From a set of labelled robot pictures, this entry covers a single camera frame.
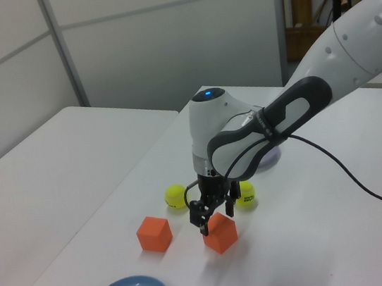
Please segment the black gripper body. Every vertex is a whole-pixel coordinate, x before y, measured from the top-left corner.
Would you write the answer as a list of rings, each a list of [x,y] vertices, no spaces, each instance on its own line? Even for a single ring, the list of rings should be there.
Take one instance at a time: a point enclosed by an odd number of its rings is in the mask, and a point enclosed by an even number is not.
[[[215,203],[222,204],[226,200],[230,183],[223,176],[204,177],[199,175],[197,179],[199,180],[200,201],[205,206]]]

